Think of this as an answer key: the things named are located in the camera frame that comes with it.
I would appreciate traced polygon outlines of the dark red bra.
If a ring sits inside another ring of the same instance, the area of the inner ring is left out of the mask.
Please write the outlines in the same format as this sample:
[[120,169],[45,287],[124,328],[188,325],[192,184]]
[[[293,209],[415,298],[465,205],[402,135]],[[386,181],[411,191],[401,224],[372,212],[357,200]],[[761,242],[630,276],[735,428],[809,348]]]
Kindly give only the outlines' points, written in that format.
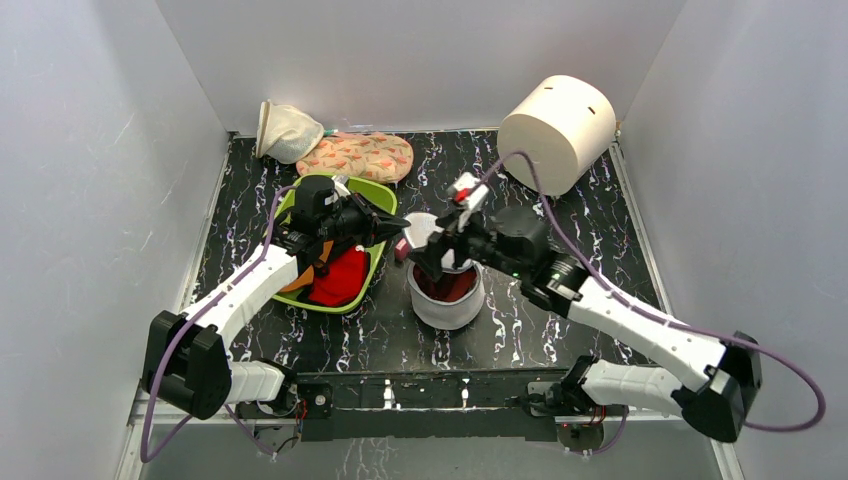
[[460,273],[444,273],[433,280],[417,265],[413,266],[414,284],[422,294],[434,301],[454,303],[471,292],[477,284],[478,274],[474,268]]

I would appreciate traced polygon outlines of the white mesh laundry bag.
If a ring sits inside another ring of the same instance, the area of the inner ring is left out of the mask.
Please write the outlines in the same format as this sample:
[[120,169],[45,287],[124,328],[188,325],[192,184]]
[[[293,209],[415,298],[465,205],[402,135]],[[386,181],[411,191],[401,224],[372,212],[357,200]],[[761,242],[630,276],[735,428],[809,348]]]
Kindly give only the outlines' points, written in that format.
[[479,314],[485,300],[481,265],[466,260],[460,267],[454,266],[452,268],[450,264],[453,260],[453,251],[449,250],[442,258],[442,266],[446,267],[444,273],[460,273],[469,268],[474,268],[478,274],[475,288],[454,303],[438,302],[425,297],[414,284],[412,270],[415,264],[410,263],[406,270],[406,281],[410,289],[414,313],[422,322],[439,330],[457,330],[466,326]]

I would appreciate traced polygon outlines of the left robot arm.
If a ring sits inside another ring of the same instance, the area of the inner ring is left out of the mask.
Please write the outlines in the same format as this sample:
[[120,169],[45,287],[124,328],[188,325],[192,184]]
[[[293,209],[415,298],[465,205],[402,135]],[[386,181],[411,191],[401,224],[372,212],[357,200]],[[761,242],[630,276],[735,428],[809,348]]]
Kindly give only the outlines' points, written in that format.
[[229,347],[257,312],[316,263],[327,241],[371,247],[398,236],[409,223],[362,193],[324,175],[279,189],[263,242],[209,294],[179,313],[151,321],[142,388],[206,420],[221,408],[260,402],[275,416],[294,411],[299,391],[287,367],[270,360],[229,358]]

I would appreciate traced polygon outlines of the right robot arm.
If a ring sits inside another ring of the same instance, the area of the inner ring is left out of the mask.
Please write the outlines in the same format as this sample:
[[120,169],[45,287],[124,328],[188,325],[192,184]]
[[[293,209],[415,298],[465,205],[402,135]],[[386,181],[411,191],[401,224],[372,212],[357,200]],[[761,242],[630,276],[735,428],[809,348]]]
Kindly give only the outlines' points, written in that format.
[[519,281],[538,308],[592,327],[634,348],[652,365],[619,365],[581,356],[557,382],[531,382],[521,397],[534,416],[587,414],[625,405],[681,417],[697,432],[736,441],[762,383],[758,353],[741,346],[742,333],[711,340],[682,323],[605,290],[572,255],[548,238],[531,211],[506,207],[490,219],[479,213],[459,224],[460,212],[408,215],[405,256],[432,280],[464,265],[486,266]]

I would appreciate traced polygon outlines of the floral pink laundry bag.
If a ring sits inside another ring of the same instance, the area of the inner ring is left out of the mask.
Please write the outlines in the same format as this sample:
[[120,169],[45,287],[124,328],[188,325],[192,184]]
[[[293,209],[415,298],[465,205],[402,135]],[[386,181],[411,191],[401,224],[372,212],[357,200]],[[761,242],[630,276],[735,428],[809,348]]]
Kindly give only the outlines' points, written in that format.
[[322,139],[295,167],[300,176],[346,175],[396,184],[410,173],[413,159],[412,146],[399,136],[336,133]]

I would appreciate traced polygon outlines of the orange bra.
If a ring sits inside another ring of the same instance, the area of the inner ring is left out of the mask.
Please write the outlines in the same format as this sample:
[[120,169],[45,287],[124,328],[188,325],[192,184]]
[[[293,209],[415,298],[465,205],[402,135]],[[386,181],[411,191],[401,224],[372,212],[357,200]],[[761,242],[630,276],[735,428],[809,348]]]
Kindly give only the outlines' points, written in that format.
[[320,275],[325,274],[327,260],[329,259],[330,253],[332,251],[332,247],[334,245],[333,241],[326,241],[323,244],[321,253],[308,265],[308,267],[289,285],[283,287],[279,293],[285,294],[294,292],[299,289],[306,288],[310,286],[315,279],[317,273]]

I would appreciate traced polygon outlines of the beige mesh laundry bag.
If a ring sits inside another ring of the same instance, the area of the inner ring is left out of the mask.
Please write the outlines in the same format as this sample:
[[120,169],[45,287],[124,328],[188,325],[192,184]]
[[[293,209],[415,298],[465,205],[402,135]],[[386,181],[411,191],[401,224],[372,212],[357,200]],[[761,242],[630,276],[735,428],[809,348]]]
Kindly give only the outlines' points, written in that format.
[[264,101],[260,105],[255,155],[294,164],[306,157],[324,136],[324,126],[305,112],[291,105]]

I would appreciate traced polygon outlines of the small pink block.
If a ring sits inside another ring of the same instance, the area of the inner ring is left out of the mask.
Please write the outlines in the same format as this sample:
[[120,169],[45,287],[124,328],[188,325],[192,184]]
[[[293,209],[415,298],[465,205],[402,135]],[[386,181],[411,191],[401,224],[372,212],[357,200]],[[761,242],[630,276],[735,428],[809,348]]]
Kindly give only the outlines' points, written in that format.
[[410,245],[408,241],[403,238],[400,239],[394,247],[394,259],[398,263],[403,263],[410,251]]

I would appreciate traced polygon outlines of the green plastic basin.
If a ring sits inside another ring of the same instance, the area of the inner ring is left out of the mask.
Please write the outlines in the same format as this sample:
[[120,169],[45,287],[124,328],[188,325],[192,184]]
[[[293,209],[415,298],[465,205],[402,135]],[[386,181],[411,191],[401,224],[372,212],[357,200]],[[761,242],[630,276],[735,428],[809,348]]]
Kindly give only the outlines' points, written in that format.
[[408,223],[387,187],[344,175],[308,174],[275,212],[274,246],[296,260],[296,277],[273,299],[328,314],[363,300],[387,242]]

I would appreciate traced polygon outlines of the large white cylinder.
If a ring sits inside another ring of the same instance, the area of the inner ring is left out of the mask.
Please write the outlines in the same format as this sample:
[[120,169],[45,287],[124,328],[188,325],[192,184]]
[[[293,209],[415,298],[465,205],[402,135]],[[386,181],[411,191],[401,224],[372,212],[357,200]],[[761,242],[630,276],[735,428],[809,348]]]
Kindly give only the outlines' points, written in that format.
[[522,151],[535,167],[548,196],[567,193],[613,141],[616,115],[594,86],[567,75],[544,79],[509,115],[497,132],[504,168],[534,189],[528,164],[510,153]]

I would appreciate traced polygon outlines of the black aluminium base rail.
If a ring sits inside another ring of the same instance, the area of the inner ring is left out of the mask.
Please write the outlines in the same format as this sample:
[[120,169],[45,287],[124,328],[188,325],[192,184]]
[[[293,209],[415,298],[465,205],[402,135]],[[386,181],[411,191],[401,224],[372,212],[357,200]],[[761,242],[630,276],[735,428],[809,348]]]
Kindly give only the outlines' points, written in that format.
[[296,373],[244,362],[209,373],[146,379],[150,402],[164,401],[186,420],[225,412],[250,419],[288,419],[306,442],[344,438],[523,437],[556,439],[556,419],[599,423],[630,408],[683,418],[715,440],[727,433],[712,393],[689,392],[658,367],[616,365],[592,357],[570,369]]

